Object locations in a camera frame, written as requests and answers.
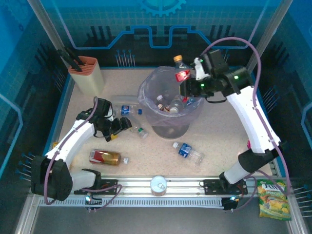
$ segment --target transparent bottle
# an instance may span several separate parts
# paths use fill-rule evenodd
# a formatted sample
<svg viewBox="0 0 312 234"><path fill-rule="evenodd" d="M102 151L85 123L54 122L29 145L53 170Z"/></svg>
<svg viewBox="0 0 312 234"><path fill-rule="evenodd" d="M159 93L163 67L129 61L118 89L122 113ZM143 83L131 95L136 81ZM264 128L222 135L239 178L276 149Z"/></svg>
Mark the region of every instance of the transparent bottle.
<svg viewBox="0 0 312 234"><path fill-rule="evenodd" d="M179 155L183 156L184 158L188 158L196 165L200 165L205 157L203 153L195 151L190 145L186 143L175 142L173 147L177 149Z"/></svg>
<svg viewBox="0 0 312 234"><path fill-rule="evenodd" d="M108 164L118 166L121 163L128 164L129 158L122 157L120 153L105 151L105 150L92 150L89 156L91 163Z"/></svg>
<svg viewBox="0 0 312 234"><path fill-rule="evenodd" d="M162 95L159 95L158 97L156 97L156 99L159 109L162 109L162 111L168 110L168 107L170 105L168 100L166 100Z"/></svg>
<svg viewBox="0 0 312 234"><path fill-rule="evenodd" d="M112 95L109 99L113 106L115 105L138 105L137 96L135 95Z"/></svg>
<svg viewBox="0 0 312 234"><path fill-rule="evenodd" d="M172 100L171 104L169 105L169 112L170 113L179 113L183 111L185 108L185 102L183 102L184 97L181 95L176 95L175 98Z"/></svg>
<svg viewBox="0 0 312 234"><path fill-rule="evenodd" d="M182 82L191 77L191 69L183 60L182 55L174 57L175 62L175 78L178 82Z"/></svg>
<svg viewBox="0 0 312 234"><path fill-rule="evenodd" d="M131 132L137 133L140 138L145 139L148 136L148 132L142 127L141 123L133 116L129 116L128 119L131 121Z"/></svg>
<svg viewBox="0 0 312 234"><path fill-rule="evenodd" d="M113 109L115 116L136 116L142 114L142 109L139 109L136 105L115 105Z"/></svg>

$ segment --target snack bag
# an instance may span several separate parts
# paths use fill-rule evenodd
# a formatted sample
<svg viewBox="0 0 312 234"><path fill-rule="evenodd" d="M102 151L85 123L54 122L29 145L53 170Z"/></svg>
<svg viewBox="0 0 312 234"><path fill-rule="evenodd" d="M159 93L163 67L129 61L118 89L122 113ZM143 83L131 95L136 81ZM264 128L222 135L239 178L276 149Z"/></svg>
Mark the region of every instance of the snack bag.
<svg viewBox="0 0 312 234"><path fill-rule="evenodd" d="M282 180L277 184L285 191L286 185ZM285 195L270 180L260 179L257 183L260 217L275 218L282 221L291 220L289 204Z"/></svg>

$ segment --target pen holder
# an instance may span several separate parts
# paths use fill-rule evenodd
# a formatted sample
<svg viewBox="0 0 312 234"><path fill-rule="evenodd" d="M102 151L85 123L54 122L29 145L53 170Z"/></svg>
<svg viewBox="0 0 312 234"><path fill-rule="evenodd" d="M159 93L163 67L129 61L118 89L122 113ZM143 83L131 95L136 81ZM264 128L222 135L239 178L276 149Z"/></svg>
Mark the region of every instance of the pen holder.
<svg viewBox="0 0 312 234"><path fill-rule="evenodd" d="M84 65L79 65L82 72L78 72L71 66L68 68L79 89L84 95L98 96L104 89L104 78L98 65L98 60L92 57L79 56Z"/></svg>

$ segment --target white robotic arm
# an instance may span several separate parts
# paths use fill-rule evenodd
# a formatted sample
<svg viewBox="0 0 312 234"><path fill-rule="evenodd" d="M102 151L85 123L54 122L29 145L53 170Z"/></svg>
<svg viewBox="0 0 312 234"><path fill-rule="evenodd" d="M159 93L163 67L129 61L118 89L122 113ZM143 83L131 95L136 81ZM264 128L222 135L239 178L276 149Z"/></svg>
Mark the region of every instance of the white robotic arm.
<svg viewBox="0 0 312 234"><path fill-rule="evenodd" d="M195 58L191 66L195 69L196 76L180 84L180 94L185 97L209 98L215 92L222 92L226 98L224 101L228 100L237 112L251 143L251 149L241 153L238 162L219 176L221 186L226 191L228 187L272 161L278 153L254 108L254 84L247 69L230 69L219 50ZM255 101L274 142L281 148L280 139L272 130L258 99Z"/></svg>
<svg viewBox="0 0 312 234"><path fill-rule="evenodd" d="M112 135L130 128L131 123L125 117L114 118L112 104L105 99L99 98L94 109L93 115L91 109L81 112L68 134L45 157L38 156L33 159L31 168L33 193L43 195L44 188L47 187L48 197L63 201L71 191L90 187L96 189L99 186L101 176L97 171L83 169L72 174L69 172L74 156L97 131L102 132L106 141L110 141ZM48 183L45 185L49 165L52 167Z"/></svg>

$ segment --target gray floor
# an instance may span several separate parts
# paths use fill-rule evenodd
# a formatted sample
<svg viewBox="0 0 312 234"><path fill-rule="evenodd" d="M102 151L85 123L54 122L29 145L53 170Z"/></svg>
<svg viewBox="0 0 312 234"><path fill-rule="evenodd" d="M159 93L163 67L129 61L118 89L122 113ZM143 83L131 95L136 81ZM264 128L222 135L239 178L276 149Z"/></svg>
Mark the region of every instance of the gray floor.
<svg viewBox="0 0 312 234"><path fill-rule="evenodd" d="M286 234L286 222L259 218L258 199L236 214L204 208L41 207L34 234Z"/></svg>

